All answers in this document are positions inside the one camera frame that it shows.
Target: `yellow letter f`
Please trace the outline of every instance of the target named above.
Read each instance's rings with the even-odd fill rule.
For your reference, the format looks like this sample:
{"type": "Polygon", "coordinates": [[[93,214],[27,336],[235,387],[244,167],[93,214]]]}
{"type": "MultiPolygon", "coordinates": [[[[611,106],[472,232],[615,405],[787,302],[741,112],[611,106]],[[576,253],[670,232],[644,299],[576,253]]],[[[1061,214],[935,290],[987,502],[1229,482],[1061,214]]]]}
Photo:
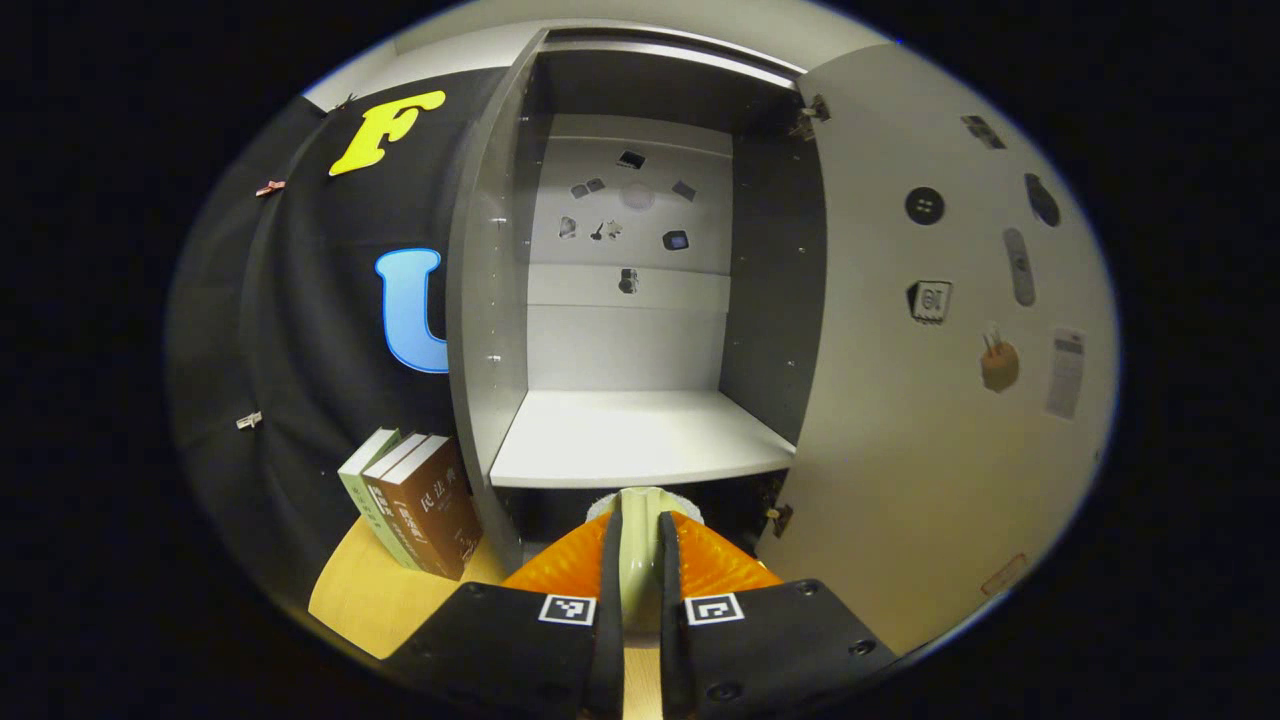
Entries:
{"type": "Polygon", "coordinates": [[[440,105],[444,105],[444,92],[436,90],[370,108],[365,111],[365,122],[356,131],[356,137],[351,138],[347,152],[329,168],[329,176],[340,176],[378,163],[387,154],[379,147],[384,135],[387,142],[396,142],[413,127],[419,109],[434,110],[440,105]]]}

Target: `orange component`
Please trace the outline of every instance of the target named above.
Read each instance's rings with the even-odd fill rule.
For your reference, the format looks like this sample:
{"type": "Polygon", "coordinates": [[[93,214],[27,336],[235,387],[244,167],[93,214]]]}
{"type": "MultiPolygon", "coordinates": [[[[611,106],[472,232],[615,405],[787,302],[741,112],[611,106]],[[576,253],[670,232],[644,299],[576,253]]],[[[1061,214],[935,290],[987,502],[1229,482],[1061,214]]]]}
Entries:
{"type": "Polygon", "coordinates": [[[600,597],[604,530],[609,525],[612,514],[612,511],[605,512],[579,525],[525,562],[502,583],[502,587],[576,597],[600,597]]]}
{"type": "Polygon", "coordinates": [[[778,578],[716,530],[671,512],[680,542],[680,594],[700,597],[781,585],[778,578]]]}

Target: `blue letter u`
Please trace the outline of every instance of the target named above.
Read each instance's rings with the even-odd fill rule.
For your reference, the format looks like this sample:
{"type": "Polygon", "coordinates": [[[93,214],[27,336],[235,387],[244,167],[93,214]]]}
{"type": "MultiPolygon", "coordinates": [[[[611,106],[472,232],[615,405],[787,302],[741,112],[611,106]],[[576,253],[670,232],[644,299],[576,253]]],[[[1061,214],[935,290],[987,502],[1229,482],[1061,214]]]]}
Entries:
{"type": "Polygon", "coordinates": [[[434,250],[396,250],[374,263],[383,278],[383,328],[397,360],[424,373],[448,373],[447,343],[426,327],[426,283],[440,266],[434,250]]]}

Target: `green book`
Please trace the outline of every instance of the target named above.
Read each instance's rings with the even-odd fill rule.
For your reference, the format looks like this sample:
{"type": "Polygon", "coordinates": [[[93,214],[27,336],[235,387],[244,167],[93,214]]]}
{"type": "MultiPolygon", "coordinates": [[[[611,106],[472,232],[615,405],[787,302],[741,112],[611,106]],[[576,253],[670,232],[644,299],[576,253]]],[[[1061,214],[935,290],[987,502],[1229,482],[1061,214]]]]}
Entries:
{"type": "Polygon", "coordinates": [[[383,511],[374,502],[371,495],[369,495],[369,487],[365,484],[365,479],[361,473],[365,471],[370,465],[387,455],[389,450],[399,445],[399,430],[379,428],[365,445],[360,446],[360,450],[353,452],[342,468],[338,469],[338,477],[342,478],[342,484],[347,487],[347,492],[351,493],[351,500],[356,503],[356,509],[360,514],[365,516],[365,520],[374,528],[374,534],[378,537],[387,552],[392,553],[392,557],[397,562],[408,568],[411,570],[417,570],[417,562],[410,556],[404,546],[401,544],[399,538],[392,532],[390,527],[387,524],[388,519],[383,515],[383,511]]]}

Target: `book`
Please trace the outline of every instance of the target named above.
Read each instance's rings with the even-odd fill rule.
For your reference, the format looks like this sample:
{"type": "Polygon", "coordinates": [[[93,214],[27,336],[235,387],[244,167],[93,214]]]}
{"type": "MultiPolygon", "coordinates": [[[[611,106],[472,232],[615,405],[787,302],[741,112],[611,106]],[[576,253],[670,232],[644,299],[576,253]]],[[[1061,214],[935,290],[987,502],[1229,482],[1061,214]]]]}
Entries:
{"type": "Polygon", "coordinates": [[[369,486],[365,484],[362,475],[370,465],[380,460],[399,442],[399,429],[379,428],[342,464],[342,468],[338,468],[338,477],[342,479],[342,484],[347,488],[347,492],[351,493],[351,500],[356,503],[356,509],[360,510],[360,514],[364,515],[365,520],[374,529],[378,542],[383,543],[387,552],[401,566],[417,570],[417,562],[404,550],[404,546],[401,544],[399,538],[396,537],[394,530],[392,530],[388,523],[387,515],[389,515],[389,511],[384,514],[379,505],[374,502],[374,497],[369,493],[369,486]]]}
{"type": "Polygon", "coordinates": [[[366,470],[365,484],[394,511],[398,537],[408,539],[419,566],[457,580],[481,536],[457,439],[415,433],[406,445],[412,450],[401,460],[366,470]]]}
{"type": "Polygon", "coordinates": [[[390,502],[387,501],[387,496],[383,493],[381,487],[371,483],[370,478],[379,478],[385,474],[388,470],[394,468],[397,462],[403,460],[404,456],[412,452],[413,448],[422,445],[425,439],[426,436],[417,433],[402,438],[399,445],[388,450],[385,455],[383,455],[372,465],[365,468],[365,470],[360,474],[360,482],[364,483],[366,492],[369,492],[369,497],[374,501],[374,505],[378,506],[378,511],[387,523],[387,528],[392,532],[392,536],[396,538],[396,542],[401,546],[401,548],[404,550],[404,553],[408,555],[411,561],[410,568],[416,570],[426,570],[428,566],[424,565],[424,559],[417,552],[417,547],[408,539],[403,527],[396,521],[396,511],[392,510],[390,502]]]}

